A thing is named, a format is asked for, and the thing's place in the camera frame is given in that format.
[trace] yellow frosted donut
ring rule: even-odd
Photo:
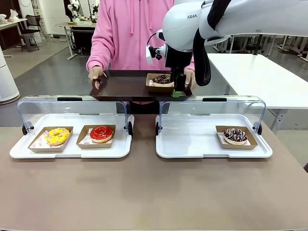
[[[66,128],[57,128],[48,132],[45,136],[47,144],[49,145],[60,145],[63,144],[69,136],[69,130]]]

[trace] hand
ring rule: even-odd
[[[197,87],[196,78],[194,75],[194,70],[186,69],[184,70],[184,74],[186,75],[185,87],[188,87],[190,84],[191,90]]]
[[[98,79],[99,76],[103,75],[103,69],[100,66],[94,66],[88,75],[89,83],[92,85],[93,80]],[[100,84],[95,81],[95,87],[98,89]]]

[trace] yellow icing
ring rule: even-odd
[[[65,141],[69,136],[69,130],[66,128],[57,128],[48,132],[45,139],[48,143],[59,143]]]

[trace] person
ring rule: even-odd
[[[153,59],[153,64],[149,65],[145,46],[149,37],[162,28],[164,17],[173,4],[174,0],[101,0],[91,55],[87,62],[90,82],[103,76],[110,63],[113,70],[170,70],[165,67],[163,60]],[[150,40],[153,47],[163,44],[156,36]],[[185,85],[194,89],[193,61],[185,68],[184,74]],[[131,103],[130,107],[131,110],[132,107],[136,110],[143,107],[143,111],[150,113],[151,107],[159,105],[152,104]]]

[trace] stool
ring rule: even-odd
[[[28,52],[32,52],[33,48],[37,48],[39,50],[39,46],[35,40],[34,34],[23,34],[19,36],[25,43],[25,45],[21,45],[21,51],[27,49]]]

